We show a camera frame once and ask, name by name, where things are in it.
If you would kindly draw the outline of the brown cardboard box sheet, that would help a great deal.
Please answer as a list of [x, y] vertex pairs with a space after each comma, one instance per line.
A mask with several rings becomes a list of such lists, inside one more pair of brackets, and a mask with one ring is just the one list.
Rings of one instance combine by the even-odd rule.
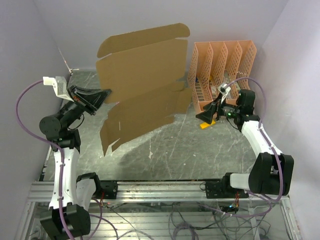
[[122, 144], [185, 114], [192, 90], [185, 86], [190, 29], [183, 23], [148, 28], [103, 41], [97, 51], [100, 87], [112, 104], [100, 130], [102, 149]]

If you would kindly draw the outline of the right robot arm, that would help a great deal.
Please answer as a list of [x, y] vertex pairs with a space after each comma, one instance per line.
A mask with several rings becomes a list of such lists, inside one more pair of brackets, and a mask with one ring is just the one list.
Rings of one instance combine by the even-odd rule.
[[260, 117], [254, 114], [255, 92], [240, 90], [234, 105], [226, 103], [223, 97], [220, 93], [195, 117], [206, 124], [221, 116], [232, 119], [237, 130], [250, 143], [256, 160], [250, 173], [226, 173], [221, 180], [221, 194], [231, 198], [238, 190], [243, 190], [254, 194], [286, 196], [290, 191], [294, 159], [274, 146]]

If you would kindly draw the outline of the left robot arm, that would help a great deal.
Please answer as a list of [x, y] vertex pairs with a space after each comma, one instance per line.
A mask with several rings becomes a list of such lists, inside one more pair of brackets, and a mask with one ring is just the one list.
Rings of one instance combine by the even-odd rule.
[[52, 87], [56, 96], [67, 103], [39, 123], [40, 131], [51, 143], [55, 161], [52, 197], [48, 210], [40, 215], [40, 223], [50, 239], [71, 240], [90, 233], [90, 202], [101, 195], [102, 186], [94, 172], [76, 175], [81, 138], [78, 129], [70, 126], [84, 113], [94, 116], [112, 91], [76, 85]]

